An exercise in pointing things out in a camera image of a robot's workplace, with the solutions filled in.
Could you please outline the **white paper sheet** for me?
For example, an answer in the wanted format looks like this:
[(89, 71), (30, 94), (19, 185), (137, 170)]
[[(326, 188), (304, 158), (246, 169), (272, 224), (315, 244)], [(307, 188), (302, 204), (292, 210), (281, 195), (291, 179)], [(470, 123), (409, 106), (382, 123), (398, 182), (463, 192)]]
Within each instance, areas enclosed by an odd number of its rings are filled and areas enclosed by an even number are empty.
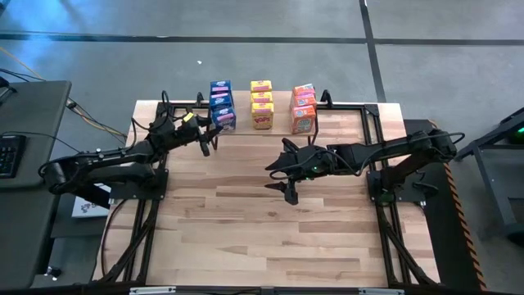
[(98, 206), (92, 202), (76, 196), (73, 209), (71, 212), (72, 218), (94, 218), (107, 217), (109, 210), (105, 207)]

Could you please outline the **grey desk top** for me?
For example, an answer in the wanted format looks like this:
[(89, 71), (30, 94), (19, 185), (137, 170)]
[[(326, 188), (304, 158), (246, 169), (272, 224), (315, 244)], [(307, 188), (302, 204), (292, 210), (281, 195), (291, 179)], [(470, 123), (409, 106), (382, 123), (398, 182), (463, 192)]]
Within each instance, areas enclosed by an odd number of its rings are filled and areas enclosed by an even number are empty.
[(21, 82), (0, 97), (0, 138), (22, 137), (21, 152), (16, 152), (13, 176), (6, 176), (0, 153), (0, 190), (38, 187), (42, 178), (38, 168), (51, 156), (59, 129), (70, 81)]
[(0, 192), (0, 290), (28, 288), (47, 269), (58, 201), (45, 188)]

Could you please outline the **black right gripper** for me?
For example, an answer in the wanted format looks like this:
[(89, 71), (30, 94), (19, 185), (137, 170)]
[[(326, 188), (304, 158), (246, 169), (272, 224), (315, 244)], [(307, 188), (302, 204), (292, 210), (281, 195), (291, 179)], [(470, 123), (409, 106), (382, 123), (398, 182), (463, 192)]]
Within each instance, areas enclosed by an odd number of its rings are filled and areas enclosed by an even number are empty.
[(297, 205), (298, 193), (296, 182), (311, 178), (319, 174), (319, 164), (322, 159), (323, 148), (316, 145), (298, 147), (290, 139), (282, 140), (284, 152), (281, 152), (278, 159), (265, 167), (265, 170), (282, 169), (287, 176), (287, 183), (278, 182), (266, 184), (266, 188), (278, 190), (284, 193), (285, 201), (291, 205)]

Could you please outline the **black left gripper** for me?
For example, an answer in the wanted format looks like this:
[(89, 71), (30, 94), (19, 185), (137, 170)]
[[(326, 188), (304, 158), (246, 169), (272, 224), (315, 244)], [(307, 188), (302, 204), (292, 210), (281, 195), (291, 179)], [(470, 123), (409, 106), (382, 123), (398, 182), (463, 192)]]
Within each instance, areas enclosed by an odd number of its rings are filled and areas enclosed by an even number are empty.
[(213, 129), (202, 132), (201, 127), (208, 128), (213, 123), (209, 117), (197, 116), (191, 118), (189, 122), (183, 123), (182, 128), (182, 145), (188, 145), (189, 143), (198, 142), (204, 157), (210, 155), (209, 142), (213, 138), (217, 137), (222, 131), (222, 127), (218, 126)]

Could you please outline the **dark metal equipment stand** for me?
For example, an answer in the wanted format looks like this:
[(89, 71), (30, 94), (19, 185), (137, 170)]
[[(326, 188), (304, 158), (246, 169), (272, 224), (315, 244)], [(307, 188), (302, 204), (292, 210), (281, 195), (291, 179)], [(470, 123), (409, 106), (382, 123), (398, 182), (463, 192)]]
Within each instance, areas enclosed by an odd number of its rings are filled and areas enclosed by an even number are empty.
[(469, 156), (494, 200), (501, 234), (524, 248), (524, 107), (460, 149), (455, 160)]

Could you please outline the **silver metal bracket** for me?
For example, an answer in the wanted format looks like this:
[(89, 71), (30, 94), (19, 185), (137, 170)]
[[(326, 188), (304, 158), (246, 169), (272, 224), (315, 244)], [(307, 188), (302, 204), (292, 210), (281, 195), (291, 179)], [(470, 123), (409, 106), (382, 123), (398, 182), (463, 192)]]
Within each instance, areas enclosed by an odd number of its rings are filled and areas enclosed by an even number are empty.
[(129, 295), (173, 295), (176, 290), (175, 286), (135, 287), (129, 290)]
[(403, 289), (360, 288), (359, 295), (405, 295), (405, 293)]

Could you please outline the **black mat with hazard stripe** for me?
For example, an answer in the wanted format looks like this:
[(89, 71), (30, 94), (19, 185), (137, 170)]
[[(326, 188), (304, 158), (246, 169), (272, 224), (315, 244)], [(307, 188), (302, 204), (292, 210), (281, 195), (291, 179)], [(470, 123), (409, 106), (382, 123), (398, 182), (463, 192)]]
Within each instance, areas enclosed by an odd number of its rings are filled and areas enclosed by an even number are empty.
[(424, 209), (440, 281), (444, 286), (486, 291), (487, 286), (454, 178), (448, 164), (432, 163), (423, 183), (439, 189)]

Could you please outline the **black desk device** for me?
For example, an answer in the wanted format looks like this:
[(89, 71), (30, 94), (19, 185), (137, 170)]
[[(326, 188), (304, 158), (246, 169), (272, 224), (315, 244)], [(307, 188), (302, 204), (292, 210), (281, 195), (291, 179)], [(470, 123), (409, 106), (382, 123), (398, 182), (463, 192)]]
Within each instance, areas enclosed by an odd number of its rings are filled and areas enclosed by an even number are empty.
[(0, 99), (16, 92), (17, 90), (10, 85), (10, 82), (0, 76)]

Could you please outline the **blue Frosted Flakes cereal box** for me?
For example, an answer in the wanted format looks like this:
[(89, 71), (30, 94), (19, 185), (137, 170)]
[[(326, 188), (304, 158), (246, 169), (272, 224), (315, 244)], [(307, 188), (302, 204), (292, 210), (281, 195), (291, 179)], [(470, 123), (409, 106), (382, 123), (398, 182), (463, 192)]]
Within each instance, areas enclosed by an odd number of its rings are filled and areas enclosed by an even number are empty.
[(221, 133), (230, 133), (236, 129), (237, 116), (233, 107), (225, 107), (211, 113), (212, 121)]
[(215, 93), (210, 95), (210, 107), (212, 109), (220, 109), (231, 107), (233, 105), (232, 96), (230, 93)]
[(230, 93), (232, 91), (231, 81), (222, 79), (210, 82), (210, 93)]

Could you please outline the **orange Mini Wheats cereal box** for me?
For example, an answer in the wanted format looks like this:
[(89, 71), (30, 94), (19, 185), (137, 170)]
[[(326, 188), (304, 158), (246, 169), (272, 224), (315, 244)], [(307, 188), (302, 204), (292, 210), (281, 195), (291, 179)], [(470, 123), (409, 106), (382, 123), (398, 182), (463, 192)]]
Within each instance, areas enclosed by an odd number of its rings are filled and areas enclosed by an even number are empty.
[(316, 107), (316, 105), (317, 100), (313, 93), (302, 93), (299, 95), (293, 94), (291, 96), (290, 108), (307, 106)]
[(298, 97), (302, 95), (316, 95), (315, 88), (312, 84), (303, 84), (293, 88), (293, 94)]
[(316, 118), (313, 106), (293, 107), (291, 109), (291, 132), (293, 134), (309, 133)]

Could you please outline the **wooden shelf with black frame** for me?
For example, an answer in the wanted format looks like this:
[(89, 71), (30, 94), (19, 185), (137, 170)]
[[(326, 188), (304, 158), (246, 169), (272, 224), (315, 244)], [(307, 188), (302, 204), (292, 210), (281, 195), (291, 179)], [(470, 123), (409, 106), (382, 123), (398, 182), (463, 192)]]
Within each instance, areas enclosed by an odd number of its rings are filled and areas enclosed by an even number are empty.
[(282, 138), (289, 138), (297, 145), (307, 144), (306, 134), (291, 133), (291, 91), (273, 91), (274, 113), (271, 129), (255, 129), (251, 119), (251, 94), (249, 91), (234, 90), (233, 98), (237, 114), (236, 129), (220, 134), (218, 153), (243, 152), (279, 154), (283, 150)]

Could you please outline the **black keyboard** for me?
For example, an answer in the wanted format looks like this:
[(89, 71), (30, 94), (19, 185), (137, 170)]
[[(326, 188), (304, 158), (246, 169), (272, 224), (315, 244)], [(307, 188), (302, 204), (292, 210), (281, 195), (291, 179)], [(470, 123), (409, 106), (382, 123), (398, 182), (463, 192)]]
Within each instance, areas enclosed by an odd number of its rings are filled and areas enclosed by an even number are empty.
[(24, 135), (0, 136), (0, 179), (13, 179), (25, 150)]

